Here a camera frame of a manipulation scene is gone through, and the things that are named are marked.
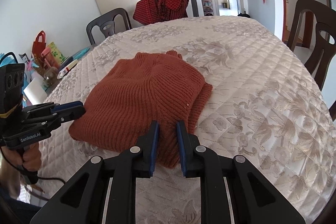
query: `pink object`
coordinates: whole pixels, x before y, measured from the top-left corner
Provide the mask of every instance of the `pink object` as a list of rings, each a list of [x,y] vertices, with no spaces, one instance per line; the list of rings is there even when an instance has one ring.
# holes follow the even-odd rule
[[[41,60],[44,62],[44,66],[47,66],[48,68],[55,67],[59,69],[59,64],[55,60],[49,47],[46,47],[45,50],[41,53]]]

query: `quilted tablecloth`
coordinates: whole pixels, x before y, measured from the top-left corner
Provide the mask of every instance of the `quilted tablecloth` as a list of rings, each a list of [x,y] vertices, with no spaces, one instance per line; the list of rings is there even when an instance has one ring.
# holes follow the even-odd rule
[[[222,156],[244,155],[311,223],[335,190],[336,130],[303,64],[253,19],[185,18],[113,35],[47,101],[84,102],[119,59],[172,49],[214,87],[195,130],[200,143]],[[68,180],[93,155],[117,155],[73,140],[70,124],[41,142],[40,176]],[[40,183],[50,195],[62,186]],[[183,178],[179,166],[156,166],[152,179],[137,180],[138,224],[197,224],[200,216],[199,179]]]

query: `camera lens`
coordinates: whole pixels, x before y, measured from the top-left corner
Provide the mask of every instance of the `camera lens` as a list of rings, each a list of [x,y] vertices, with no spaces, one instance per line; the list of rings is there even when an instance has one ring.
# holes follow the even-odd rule
[[[23,82],[23,72],[20,73],[20,83],[22,83],[22,82]]]
[[[16,74],[14,75],[14,86],[17,86],[18,83],[19,83],[19,74],[16,73]]]
[[[7,78],[7,87],[10,89],[12,86],[12,75],[9,75]]]

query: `human hand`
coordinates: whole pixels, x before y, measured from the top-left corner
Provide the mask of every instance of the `human hand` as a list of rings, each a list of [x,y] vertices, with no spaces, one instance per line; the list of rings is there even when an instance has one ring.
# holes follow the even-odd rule
[[[9,150],[7,147],[2,147],[2,151],[6,159],[14,166],[22,165],[31,172],[38,171],[41,168],[39,143],[31,144],[29,150],[25,151],[22,157],[17,151]]]

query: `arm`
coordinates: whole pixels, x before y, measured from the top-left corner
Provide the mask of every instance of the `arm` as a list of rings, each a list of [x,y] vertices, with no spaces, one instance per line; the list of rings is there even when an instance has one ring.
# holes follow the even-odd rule
[[[38,143],[32,144],[30,149],[23,154],[23,157],[7,147],[2,147],[2,151],[6,159],[14,166],[23,165],[28,171],[37,171],[41,168],[41,152]],[[11,167],[5,159],[1,161],[0,185],[9,193],[11,198],[17,199],[20,195],[20,173]]]

